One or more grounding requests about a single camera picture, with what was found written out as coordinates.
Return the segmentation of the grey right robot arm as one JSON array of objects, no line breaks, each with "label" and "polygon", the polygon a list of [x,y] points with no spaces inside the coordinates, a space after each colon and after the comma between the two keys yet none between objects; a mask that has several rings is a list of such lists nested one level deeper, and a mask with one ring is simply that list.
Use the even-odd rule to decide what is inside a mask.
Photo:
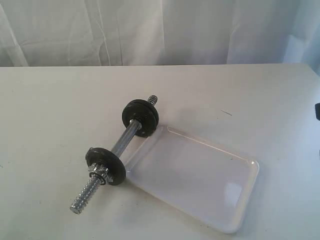
[{"label": "grey right robot arm", "polygon": [[314,105],[315,117],[318,121],[320,121],[320,103],[316,103]]}]

